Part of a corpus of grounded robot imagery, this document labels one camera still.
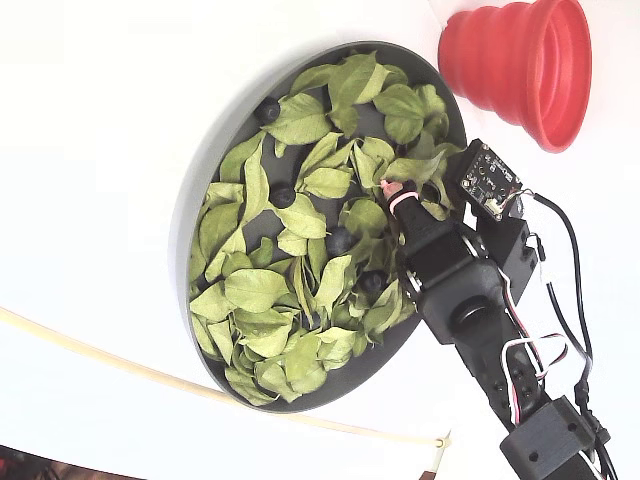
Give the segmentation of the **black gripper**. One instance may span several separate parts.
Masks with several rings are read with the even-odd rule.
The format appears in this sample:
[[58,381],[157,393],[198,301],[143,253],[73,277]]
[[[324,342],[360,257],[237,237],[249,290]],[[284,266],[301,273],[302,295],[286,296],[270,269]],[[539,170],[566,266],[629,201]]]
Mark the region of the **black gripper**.
[[397,262],[400,283],[410,300],[418,300],[475,260],[490,258],[485,242],[469,226],[458,221],[437,224],[422,205],[413,180],[383,179],[380,186],[388,210],[406,238]]

